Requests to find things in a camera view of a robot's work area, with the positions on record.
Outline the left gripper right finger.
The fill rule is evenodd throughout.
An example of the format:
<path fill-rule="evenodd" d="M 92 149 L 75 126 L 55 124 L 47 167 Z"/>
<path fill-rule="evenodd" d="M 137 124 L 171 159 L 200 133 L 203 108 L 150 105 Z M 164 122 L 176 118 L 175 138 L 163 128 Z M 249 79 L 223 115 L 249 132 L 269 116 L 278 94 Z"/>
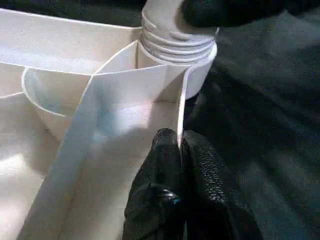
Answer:
<path fill-rule="evenodd" d="M 261 240 L 263 234 L 234 176 L 207 138 L 185 131 L 189 240 Z"/>

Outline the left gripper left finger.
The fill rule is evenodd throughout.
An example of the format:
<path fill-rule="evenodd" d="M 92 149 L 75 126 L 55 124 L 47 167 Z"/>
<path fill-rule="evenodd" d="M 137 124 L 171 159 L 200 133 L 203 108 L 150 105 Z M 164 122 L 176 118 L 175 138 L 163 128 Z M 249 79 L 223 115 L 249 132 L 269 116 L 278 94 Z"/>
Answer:
<path fill-rule="evenodd" d="M 181 240 L 184 235 L 182 160 L 176 132 L 160 129 L 139 168 L 124 210 L 124 240 Z"/>

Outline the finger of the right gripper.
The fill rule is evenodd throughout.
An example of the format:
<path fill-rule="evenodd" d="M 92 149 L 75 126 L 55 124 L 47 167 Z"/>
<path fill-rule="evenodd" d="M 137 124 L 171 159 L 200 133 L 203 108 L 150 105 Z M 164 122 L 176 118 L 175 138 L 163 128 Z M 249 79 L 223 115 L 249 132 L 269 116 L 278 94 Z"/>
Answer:
<path fill-rule="evenodd" d="M 184 20 L 197 28 L 238 27 L 282 12 L 299 15 L 318 8 L 318 0 L 185 0 Z"/>

